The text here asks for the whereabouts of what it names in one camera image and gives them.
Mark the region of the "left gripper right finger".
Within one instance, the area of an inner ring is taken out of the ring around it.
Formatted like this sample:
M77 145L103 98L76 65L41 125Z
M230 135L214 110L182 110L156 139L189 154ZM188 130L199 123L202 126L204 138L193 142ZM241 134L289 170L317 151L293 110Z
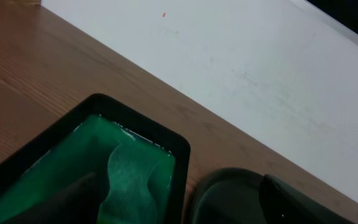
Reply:
M267 223L353 224L273 175L265 175L259 202Z

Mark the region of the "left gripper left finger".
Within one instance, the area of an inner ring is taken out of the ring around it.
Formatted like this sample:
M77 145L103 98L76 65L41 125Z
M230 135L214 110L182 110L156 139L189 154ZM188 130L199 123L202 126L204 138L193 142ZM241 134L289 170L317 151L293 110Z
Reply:
M96 224L99 206L107 194L107 180L101 180L95 173L89 173L50 198L9 218L5 223Z

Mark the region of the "green scouring sponge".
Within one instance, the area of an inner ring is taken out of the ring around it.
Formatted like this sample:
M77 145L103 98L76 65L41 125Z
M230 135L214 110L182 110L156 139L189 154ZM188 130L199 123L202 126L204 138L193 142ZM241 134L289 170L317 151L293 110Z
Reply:
M121 144L109 156L109 191L99 208L99 223L157 223L149 177L158 160L147 149Z

